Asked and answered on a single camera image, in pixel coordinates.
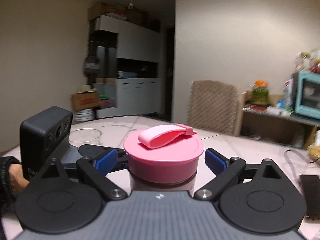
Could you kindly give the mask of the person's left hand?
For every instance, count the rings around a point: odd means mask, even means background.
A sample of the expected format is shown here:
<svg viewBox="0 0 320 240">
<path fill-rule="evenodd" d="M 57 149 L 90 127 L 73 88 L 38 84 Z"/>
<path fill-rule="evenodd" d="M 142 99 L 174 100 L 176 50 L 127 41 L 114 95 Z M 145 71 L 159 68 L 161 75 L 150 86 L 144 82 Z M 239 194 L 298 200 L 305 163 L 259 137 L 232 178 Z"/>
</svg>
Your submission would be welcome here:
<svg viewBox="0 0 320 240">
<path fill-rule="evenodd" d="M 11 164 L 9 167 L 9 184 L 14 196 L 19 195 L 29 184 L 23 176 L 21 164 Z"/>
</svg>

